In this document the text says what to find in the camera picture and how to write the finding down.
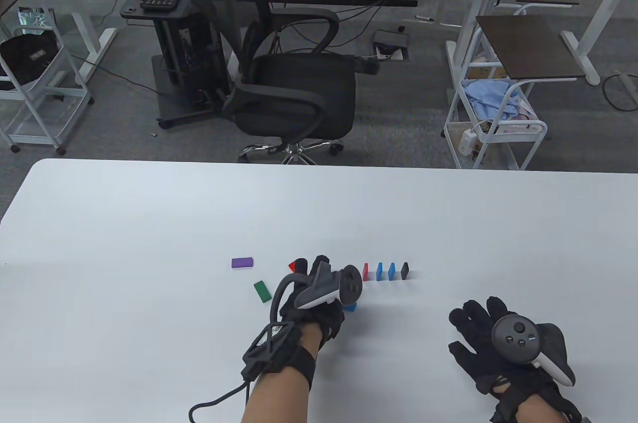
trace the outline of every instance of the chair backrest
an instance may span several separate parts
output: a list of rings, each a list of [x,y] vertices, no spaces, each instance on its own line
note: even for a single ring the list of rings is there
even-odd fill
[[[239,60],[242,76],[269,34],[268,0],[193,0],[194,5],[226,38]]]

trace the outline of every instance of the purple block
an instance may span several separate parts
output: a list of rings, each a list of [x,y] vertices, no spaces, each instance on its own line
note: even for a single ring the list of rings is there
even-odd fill
[[[233,259],[230,262],[230,266],[233,269],[243,269],[253,266],[253,257],[242,257],[241,259]]]

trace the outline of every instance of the chair armrest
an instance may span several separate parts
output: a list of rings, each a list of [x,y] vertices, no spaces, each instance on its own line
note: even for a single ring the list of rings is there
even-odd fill
[[[325,19],[329,24],[328,32],[311,52],[322,52],[337,36],[339,31],[339,16],[337,16],[337,13],[323,8],[277,8],[271,11],[271,15],[273,15],[271,32],[279,31],[287,24],[311,19]]]
[[[298,136],[290,140],[290,143],[298,143],[307,138],[323,121],[325,116],[325,99],[322,95],[311,91],[301,91],[290,88],[277,88],[275,86],[261,86],[260,84],[245,84],[237,82],[233,92],[226,100],[221,111],[225,118],[231,118],[233,114],[241,110],[249,102],[265,101],[269,98],[283,101],[296,102],[303,106],[312,107],[315,117],[308,126],[304,127]]]

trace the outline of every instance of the black bag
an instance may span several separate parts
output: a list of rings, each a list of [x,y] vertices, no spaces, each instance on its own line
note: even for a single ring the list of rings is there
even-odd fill
[[[0,44],[0,54],[20,85],[38,79],[57,55],[55,33],[20,34]],[[0,76],[6,76],[0,67]],[[0,81],[0,90],[14,88],[10,81]]]

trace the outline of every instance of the chair base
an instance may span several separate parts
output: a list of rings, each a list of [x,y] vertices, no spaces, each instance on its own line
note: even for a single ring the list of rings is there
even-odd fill
[[[285,158],[281,161],[282,164],[290,164],[290,163],[298,163],[301,162],[306,165],[317,165],[317,162],[310,159],[310,157],[306,154],[306,152],[310,150],[320,149],[322,147],[328,147],[328,151],[330,155],[336,156],[343,150],[343,144],[339,140],[333,141],[313,141],[306,145],[297,144],[289,144],[286,146],[286,149],[283,151],[285,154]],[[277,152],[277,145],[267,145],[267,144],[251,144],[244,147],[244,149],[239,154],[238,162],[248,162],[248,154],[251,152],[265,152],[266,154],[274,154]]]

